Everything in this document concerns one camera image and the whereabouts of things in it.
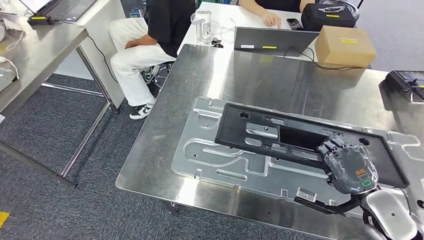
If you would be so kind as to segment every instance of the green indicator light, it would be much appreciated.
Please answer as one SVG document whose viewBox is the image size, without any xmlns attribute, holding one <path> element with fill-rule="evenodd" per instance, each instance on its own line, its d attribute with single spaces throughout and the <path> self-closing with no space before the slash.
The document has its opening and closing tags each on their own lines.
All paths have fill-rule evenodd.
<svg viewBox="0 0 424 240">
<path fill-rule="evenodd" d="M 371 185 L 371 181 L 370 180 L 365 180 L 365 181 L 362 182 L 362 186 L 364 186 L 364 187 L 367 187 L 369 185 Z"/>
</svg>

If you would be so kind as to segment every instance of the black and white sneaker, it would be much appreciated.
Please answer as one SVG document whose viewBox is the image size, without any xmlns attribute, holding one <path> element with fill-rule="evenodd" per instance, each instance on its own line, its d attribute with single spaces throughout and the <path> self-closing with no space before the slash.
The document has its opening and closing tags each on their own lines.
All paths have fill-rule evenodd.
<svg viewBox="0 0 424 240">
<path fill-rule="evenodd" d="M 132 120 L 144 119 L 149 115 L 150 111 L 153 108 L 153 104 L 155 103 L 147 103 L 141 106 L 134 107 L 134 110 L 129 115 L 129 118 Z"/>
<path fill-rule="evenodd" d="M 158 75 L 160 66 L 151 66 L 149 71 L 141 71 L 141 75 L 143 76 L 144 82 L 149 85 L 152 80 Z"/>
</svg>

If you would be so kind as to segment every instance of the cardboard box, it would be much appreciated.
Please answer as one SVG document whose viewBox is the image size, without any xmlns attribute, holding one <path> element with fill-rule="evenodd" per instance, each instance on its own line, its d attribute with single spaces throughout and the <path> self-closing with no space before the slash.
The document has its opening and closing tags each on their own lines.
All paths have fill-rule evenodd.
<svg viewBox="0 0 424 240">
<path fill-rule="evenodd" d="M 323 26 L 315 42 L 319 63 L 366 68 L 376 58 L 376 50 L 365 30 Z"/>
</svg>

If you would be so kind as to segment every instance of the robotic hand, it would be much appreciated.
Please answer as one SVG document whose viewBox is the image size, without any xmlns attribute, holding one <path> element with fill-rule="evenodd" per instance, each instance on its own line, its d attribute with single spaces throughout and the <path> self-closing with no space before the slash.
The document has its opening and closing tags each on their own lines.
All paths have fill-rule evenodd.
<svg viewBox="0 0 424 240">
<path fill-rule="evenodd" d="M 297 203 L 325 214 L 339 215 L 359 206 L 363 210 L 363 221 L 374 238 L 423 239 L 401 202 L 392 193 L 379 188 L 377 170 L 361 146 L 347 145 L 339 138 L 332 138 L 320 145 L 317 151 L 331 170 L 327 173 L 327 182 L 342 194 L 350 194 L 350 200 L 330 206 L 297 196 L 294 199 Z"/>
</svg>

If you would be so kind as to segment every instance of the laptop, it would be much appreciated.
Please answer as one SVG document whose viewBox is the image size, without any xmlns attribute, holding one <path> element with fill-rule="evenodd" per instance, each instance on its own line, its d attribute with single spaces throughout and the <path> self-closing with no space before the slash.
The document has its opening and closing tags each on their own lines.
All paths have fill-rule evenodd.
<svg viewBox="0 0 424 240">
<path fill-rule="evenodd" d="M 319 31 L 236 27 L 234 50 L 299 57 L 319 34 Z"/>
<path fill-rule="evenodd" d="M 97 0 L 20 0 L 35 15 L 76 22 Z"/>
</svg>

